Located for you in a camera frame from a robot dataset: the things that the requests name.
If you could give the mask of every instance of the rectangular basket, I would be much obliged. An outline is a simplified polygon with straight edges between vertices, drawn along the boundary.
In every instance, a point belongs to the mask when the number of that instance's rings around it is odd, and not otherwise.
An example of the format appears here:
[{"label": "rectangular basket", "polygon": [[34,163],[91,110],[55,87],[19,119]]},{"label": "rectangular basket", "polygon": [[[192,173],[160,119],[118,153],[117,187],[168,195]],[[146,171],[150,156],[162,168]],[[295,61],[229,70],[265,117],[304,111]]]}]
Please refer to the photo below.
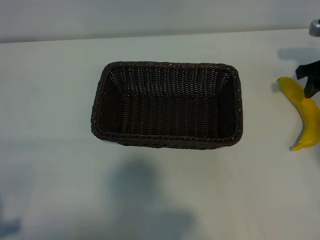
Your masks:
[{"label": "rectangular basket", "polygon": [[98,83],[91,130],[125,146],[234,145],[243,133],[238,71],[212,63],[110,63]]}]

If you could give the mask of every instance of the wicker basket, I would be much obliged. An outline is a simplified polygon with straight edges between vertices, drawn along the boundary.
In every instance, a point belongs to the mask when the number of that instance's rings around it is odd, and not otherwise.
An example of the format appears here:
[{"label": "wicker basket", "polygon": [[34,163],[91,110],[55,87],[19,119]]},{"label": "wicker basket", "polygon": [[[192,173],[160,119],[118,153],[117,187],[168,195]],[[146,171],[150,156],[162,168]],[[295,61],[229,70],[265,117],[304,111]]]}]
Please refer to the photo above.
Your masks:
[{"label": "wicker basket", "polygon": [[96,91],[91,130],[126,146],[234,145],[243,133],[238,72],[211,63],[110,63]]}]

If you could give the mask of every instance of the white table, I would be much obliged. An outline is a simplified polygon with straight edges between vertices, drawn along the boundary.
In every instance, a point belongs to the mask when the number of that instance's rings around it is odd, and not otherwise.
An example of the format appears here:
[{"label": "white table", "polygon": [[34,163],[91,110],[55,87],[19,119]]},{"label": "white table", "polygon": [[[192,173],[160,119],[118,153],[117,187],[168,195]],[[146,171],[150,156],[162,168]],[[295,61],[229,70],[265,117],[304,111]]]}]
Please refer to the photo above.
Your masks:
[{"label": "white table", "polygon": [[[318,240],[320,146],[289,151],[302,121],[272,88],[318,60],[307,29],[0,44],[2,222],[21,220],[8,239]],[[91,108],[115,61],[234,66],[241,141],[185,150],[97,139]],[[134,158],[145,160],[127,177]]]}]

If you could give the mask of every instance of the banana peel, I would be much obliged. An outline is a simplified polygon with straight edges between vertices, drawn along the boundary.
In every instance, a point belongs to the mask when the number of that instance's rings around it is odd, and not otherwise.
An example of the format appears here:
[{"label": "banana peel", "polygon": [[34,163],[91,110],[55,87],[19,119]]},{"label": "banana peel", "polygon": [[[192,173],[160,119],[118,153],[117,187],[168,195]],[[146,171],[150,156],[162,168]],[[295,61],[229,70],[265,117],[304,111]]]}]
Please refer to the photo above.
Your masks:
[{"label": "banana peel", "polygon": [[293,79],[280,77],[278,82],[282,92],[298,110],[304,123],[303,134],[292,147],[293,151],[316,145],[320,140],[320,110],[317,104],[312,98],[305,98],[304,89]]}]

